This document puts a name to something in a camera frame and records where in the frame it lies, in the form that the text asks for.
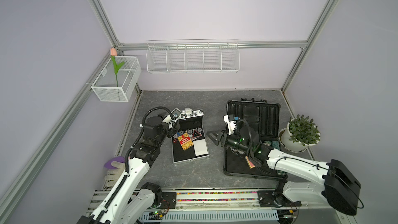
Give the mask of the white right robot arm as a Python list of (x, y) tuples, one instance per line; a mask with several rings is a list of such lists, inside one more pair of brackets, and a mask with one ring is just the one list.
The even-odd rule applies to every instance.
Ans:
[(259, 170), (283, 171), (307, 181), (296, 184), (282, 178), (272, 193), (258, 194), (260, 206), (279, 208), (300, 206), (302, 202), (327, 203), (349, 216), (355, 216), (364, 208), (359, 197), (361, 185), (342, 162), (308, 160), (267, 146), (245, 120), (233, 120), (228, 125), (227, 131), (207, 133), (215, 145), (243, 152), (246, 162)]

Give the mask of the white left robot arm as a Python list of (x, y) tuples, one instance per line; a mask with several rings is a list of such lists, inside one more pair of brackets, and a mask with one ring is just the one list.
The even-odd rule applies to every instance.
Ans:
[(124, 171), (105, 200), (80, 224), (134, 224), (144, 211), (162, 202), (161, 186), (145, 183), (137, 196), (133, 196), (139, 182), (148, 173), (160, 154), (166, 138), (171, 138), (179, 127), (179, 109), (170, 111), (158, 106), (143, 117), (141, 131), (125, 155)]

